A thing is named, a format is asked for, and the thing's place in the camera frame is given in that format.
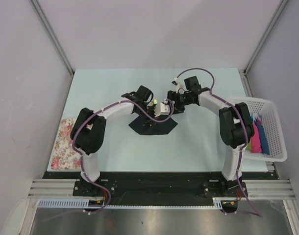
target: white vent strip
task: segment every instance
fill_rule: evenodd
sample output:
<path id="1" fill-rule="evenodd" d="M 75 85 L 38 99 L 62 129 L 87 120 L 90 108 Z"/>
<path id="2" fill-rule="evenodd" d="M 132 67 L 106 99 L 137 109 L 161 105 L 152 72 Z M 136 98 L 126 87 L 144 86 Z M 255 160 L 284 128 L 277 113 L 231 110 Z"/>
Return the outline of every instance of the white vent strip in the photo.
<path id="1" fill-rule="evenodd" d="M 39 208 L 73 208 L 73 209 L 97 209 L 89 207 L 89 199 L 42 199 Z M 217 210 L 222 209 L 220 200 L 214 200 L 213 206 L 185 206 L 185 207 L 158 207 L 158 206 L 107 206 L 109 209 L 196 209 L 196 210 Z"/>

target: green cloth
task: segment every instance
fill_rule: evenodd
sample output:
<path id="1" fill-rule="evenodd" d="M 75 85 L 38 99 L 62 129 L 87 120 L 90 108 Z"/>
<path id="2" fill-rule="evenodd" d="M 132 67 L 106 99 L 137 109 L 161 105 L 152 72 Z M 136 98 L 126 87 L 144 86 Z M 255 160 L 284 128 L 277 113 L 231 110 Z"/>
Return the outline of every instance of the green cloth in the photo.
<path id="1" fill-rule="evenodd" d="M 252 145 L 251 145 L 251 141 L 248 143 L 248 145 L 247 145 L 247 148 L 246 148 L 247 150 L 252 150 Z"/>

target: white table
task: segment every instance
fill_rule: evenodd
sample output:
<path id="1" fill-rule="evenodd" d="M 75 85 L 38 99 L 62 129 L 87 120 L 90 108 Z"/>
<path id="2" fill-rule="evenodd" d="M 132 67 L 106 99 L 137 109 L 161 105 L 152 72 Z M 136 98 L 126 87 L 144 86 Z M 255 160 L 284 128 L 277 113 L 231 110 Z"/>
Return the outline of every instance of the white table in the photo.
<path id="1" fill-rule="evenodd" d="M 184 69 L 76 70 L 62 119 L 76 118 L 87 107 L 97 110 L 118 101 L 122 94 L 143 85 L 161 102 L 171 82 Z M 245 96 L 238 70 L 209 69 L 215 76 L 214 93 L 228 98 Z M 180 80 L 196 75 L 202 87 L 210 87 L 211 77 L 202 71 L 190 71 Z M 168 135 L 140 136 L 128 124 L 132 114 L 107 123 L 99 150 L 100 171 L 132 172 L 209 172 L 221 171 L 225 145 L 219 134 L 219 118 L 197 105 L 186 106 L 185 113 L 173 116 L 177 127 Z M 266 172 L 265 162 L 244 160 L 242 171 Z"/>

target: white plastic basket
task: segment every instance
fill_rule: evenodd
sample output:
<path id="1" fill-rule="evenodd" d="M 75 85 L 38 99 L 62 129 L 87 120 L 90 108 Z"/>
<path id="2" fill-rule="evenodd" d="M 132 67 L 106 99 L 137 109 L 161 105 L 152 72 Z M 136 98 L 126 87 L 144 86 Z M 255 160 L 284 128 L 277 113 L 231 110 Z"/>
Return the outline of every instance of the white plastic basket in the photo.
<path id="1" fill-rule="evenodd" d="M 269 100 L 251 97 L 232 97 L 229 98 L 228 101 L 232 103 L 244 102 L 247 104 L 250 113 L 262 114 L 262 125 L 264 127 L 270 155 L 251 153 L 251 151 L 246 150 L 244 157 L 266 162 L 285 161 L 287 159 L 287 151 L 275 104 Z"/>

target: pink cloth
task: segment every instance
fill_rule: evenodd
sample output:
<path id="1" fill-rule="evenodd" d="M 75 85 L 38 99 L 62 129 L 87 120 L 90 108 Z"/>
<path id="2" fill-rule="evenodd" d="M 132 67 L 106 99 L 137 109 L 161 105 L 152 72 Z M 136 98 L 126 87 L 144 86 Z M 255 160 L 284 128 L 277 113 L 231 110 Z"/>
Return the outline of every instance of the pink cloth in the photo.
<path id="1" fill-rule="evenodd" d="M 258 129 L 257 126 L 253 123 L 254 127 L 254 136 L 251 138 L 251 146 L 252 146 L 252 153 L 261 153 L 262 148 L 261 148 L 261 141 L 259 140 L 259 134 L 258 134 Z"/>

